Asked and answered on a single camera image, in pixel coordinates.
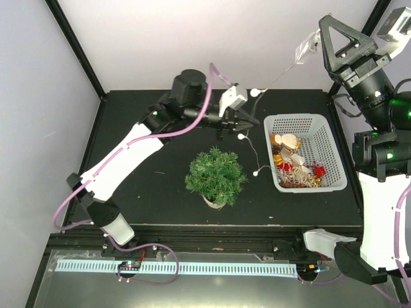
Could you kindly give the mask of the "white plastic basket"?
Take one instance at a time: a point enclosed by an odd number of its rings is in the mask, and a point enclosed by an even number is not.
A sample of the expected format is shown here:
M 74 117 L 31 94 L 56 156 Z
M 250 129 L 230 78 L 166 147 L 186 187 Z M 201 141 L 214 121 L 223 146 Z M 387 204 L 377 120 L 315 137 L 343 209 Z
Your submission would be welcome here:
M 333 134 L 327 119 L 320 114 L 279 114 L 265 117 L 265 137 L 269 154 L 270 166 L 274 185 L 284 193 L 330 193 L 341 191 L 347 185 L 347 178 L 337 150 Z M 304 166 L 315 174 L 316 167 L 322 167 L 325 175 L 321 176 L 320 187 L 308 183 L 294 184 L 286 187 L 292 179 L 274 162 L 273 144 L 270 142 L 274 135 L 292 134 L 301 141 L 297 154 L 304 157 Z

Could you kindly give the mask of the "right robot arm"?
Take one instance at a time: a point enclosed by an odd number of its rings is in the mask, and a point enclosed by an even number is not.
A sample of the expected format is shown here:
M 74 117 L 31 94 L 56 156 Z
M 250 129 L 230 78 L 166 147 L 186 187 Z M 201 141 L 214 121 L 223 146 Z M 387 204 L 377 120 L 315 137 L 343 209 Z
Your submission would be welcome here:
M 393 85 L 384 67 L 410 40 L 410 9 L 389 14 L 375 40 L 327 15 L 319 21 L 324 67 L 370 125 L 354 136 L 352 157 L 363 194 L 361 239 L 313 229 L 293 240 L 293 254 L 335 260 L 347 277 L 367 285 L 410 276 L 405 200 L 410 192 L 410 93 Z

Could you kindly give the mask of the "white bulb string lights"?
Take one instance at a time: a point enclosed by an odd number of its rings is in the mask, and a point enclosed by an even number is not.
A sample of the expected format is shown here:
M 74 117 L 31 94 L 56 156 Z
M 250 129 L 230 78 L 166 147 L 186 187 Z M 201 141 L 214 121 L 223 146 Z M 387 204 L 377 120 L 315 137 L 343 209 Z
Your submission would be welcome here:
M 288 67 L 286 68 L 275 80 L 274 83 L 276 83 L 277 81 L 279 81 L 288 71 L 290 71 L 291 69 L 293 69 L 296 65 L 304 65 L 307 62 L 307 58 L 310 57 L 310 55 L 313 55 L 315 53 L 318 52 L 319 49 L 319 45 L 320 45 L 320 29 L 317 29 L 315 32 L 310 33 L 304 40 L 303 42 L 301 42 L 295 49 L 295 60 L 294 62 Z M 256 109 L 257 109 L 257 104 L 259 103 L 259 101 L 261 100 L 261 98 L 264 96 L 264 94 L 266 93 L 268 89 L 257 89 L 257 88 L 253 88 L 250 90 L 250 95 L 255 98 L 255 102 L 252 106 L 252 110 L 251 110 L 251 116 L 254 116 L 256 113 Z M 251 141 L 251 139 L 249 138 L 249 129 L 246 130 L 246 133 L 239 133 L 237 135 L 237 138 L 242 141 L 242 140 L 246 140 L 248 141 L 251 149 L 254 152 L 255 158 L 256 158 L 256 164 L 257 164 L 257 169 L 252 173 L 253 177 L 257 177 L 259 175 L 259 172 L 263 169 L 263 168 L 270 168 L 270 166 L 261 166 L 259 163 L 259 157 L 258 157 L 258 153 Z

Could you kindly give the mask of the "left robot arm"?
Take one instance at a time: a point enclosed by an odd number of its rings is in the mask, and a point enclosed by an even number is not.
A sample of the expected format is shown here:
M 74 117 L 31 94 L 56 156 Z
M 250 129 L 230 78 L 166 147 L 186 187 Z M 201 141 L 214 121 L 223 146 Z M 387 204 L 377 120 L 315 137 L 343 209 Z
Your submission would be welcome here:
M 214 65 L 210 74 L 186 69 L 178 74 L 171 89 L 131 128 L 125 138 L 100 162 L 82 174 L 67 177 L 72 193 L 89 216 L 124 256 L 137 251 L 138 241 L 129 223 L 111 197 L 140 164 L 172 139 L 196 127 L 214 128 L 217 139 L 248 130 L 259 121 L 242 108 L 248 101 L 246 89 L 230 82 Z

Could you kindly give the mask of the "small green christmas tree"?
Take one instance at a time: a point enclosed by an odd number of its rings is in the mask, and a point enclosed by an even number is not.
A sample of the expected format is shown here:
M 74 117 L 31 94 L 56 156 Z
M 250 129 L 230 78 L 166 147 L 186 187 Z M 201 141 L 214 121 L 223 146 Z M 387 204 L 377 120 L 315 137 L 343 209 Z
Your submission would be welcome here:
M 235 152 L 211 148 L 190 163 L 184 181 L 187 190 L 220 209 L 235 205 L 248 178 Z

